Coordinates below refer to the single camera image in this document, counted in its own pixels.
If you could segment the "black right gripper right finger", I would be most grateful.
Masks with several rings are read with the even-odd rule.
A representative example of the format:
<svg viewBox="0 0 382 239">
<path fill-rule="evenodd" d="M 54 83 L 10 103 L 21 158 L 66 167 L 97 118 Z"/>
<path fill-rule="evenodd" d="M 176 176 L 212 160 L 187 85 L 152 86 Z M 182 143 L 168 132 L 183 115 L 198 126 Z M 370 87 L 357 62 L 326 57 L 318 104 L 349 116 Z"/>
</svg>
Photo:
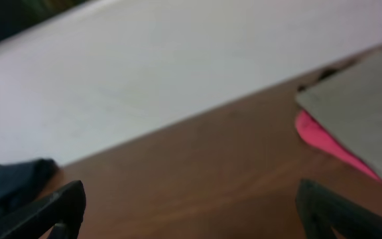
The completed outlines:
<svg viewBox="0 0 382 239">
<path fill-rule="evenodd" d="M 382 238 L 382 217 L 323 187 L 315 181 L 300 181 L 296 209 L 306 237 Z"/>
</svg>

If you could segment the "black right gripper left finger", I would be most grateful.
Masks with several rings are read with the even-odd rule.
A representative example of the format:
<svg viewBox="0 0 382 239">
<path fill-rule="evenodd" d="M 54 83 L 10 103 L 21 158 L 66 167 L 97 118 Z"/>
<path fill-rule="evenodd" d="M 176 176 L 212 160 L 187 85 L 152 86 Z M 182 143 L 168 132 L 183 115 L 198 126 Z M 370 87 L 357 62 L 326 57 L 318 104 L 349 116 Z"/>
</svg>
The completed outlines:
<svg viewBox="0 0 382 239">
<path fill-rule="evenodd" d="M 0 218 L 0 239 L 77 238 L 86 209 L 81 181 L 72 181 L 53 193 Z"/>
</svg>

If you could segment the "dark blue denim shorts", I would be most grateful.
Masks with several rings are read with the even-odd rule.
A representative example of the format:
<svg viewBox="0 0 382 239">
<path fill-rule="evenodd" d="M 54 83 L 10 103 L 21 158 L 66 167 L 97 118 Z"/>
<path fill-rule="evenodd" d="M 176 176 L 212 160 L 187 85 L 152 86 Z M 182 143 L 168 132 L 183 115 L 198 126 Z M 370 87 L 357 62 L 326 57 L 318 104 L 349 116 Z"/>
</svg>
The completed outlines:
<svg viewBox="0 0 382 239">
<path fill-rule="evenodd" d="M 57 171 L 53 159 L 0 165 L 0 218 L 32 202 Z"/>
</svg>

